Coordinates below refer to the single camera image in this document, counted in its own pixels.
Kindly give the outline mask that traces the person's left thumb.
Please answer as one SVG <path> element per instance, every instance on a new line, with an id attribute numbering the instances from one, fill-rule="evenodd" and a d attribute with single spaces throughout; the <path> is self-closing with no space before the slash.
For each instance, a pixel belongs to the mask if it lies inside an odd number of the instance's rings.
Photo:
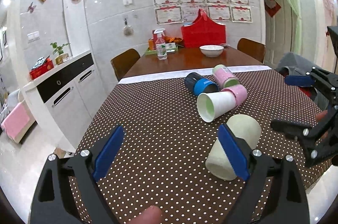
<path id="1" fill-rule="evenodd" d="M 160 224 L 162 223 L 162 211 L 157 206 L 150 206 L 128 224 Z"/>

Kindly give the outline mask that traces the person's right hand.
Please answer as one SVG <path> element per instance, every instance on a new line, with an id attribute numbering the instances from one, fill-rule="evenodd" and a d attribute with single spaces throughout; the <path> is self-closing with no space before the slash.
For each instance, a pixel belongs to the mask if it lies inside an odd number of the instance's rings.
<path id="1" fill-rule="evenodd" d="M 319 121 L 321 121 L 328 113 L 328 110 L 324 110 L 321 113 L 318 113 L 316 115 L 316 121 L 317 123 L 319 123 Z M 321 139 L 325 139 L 328 136 L 328 131 L 321 137 Z"/>

